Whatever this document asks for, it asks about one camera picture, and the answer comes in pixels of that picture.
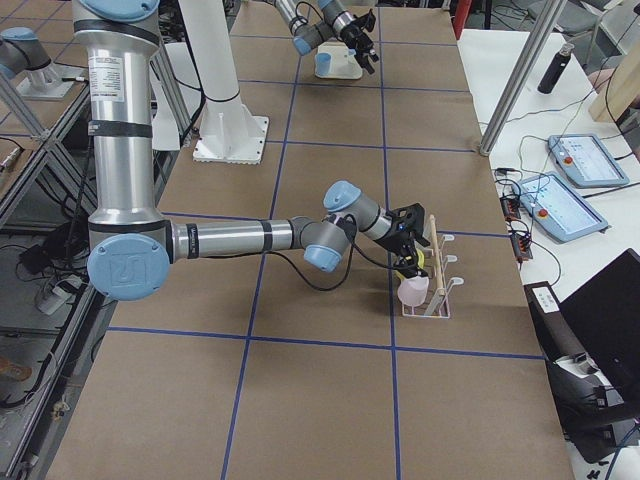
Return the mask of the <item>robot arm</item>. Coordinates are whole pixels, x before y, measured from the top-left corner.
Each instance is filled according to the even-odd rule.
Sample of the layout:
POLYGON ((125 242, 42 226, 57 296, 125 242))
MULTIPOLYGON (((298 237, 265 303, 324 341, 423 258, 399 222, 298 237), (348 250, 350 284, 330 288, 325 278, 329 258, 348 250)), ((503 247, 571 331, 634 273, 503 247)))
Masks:
POLYGON ((203 91, 202 137, 191 153, 195 176, 187 180, 185 155, 171 171, 172 186, 155 190, 150 113, 151 58, 159 51, 155 1, 77 1, 76 39, 88 53, 97 199, 88 229, 89 279, 103 295, 132 301, 157 292, 170 266, 183 259, 231 259, 302 250, 321 271, 349 265, 363 234, 396 258, 399 298, 422 303, 428 276, 419 247, 424 210, 418 204, 386 210, 348 181, 334 183, 324 198, 326 217, 288 220, 221 220, 175 223, 158 202, 196 203, 220 181, 209 162, 256 164, 268 130, 264 117, 242 102, 223 5, 184 1, 180 11, 187 50, 203 91))
POLYGON ((368 74, 373 74, 373 63, 379 61, 374 42, 369 34, 376 25, 376 16, 370 9, 366 14, 351 13, 341 1, 317 1, 310 5, 319 20, 313 23, 302 12, 307 1, 275 0, 267 1, 280 14, 292 35, 294 48, 300 56, 306 56, 322 43, 336 39, 355 53, 355 61, 368 74))

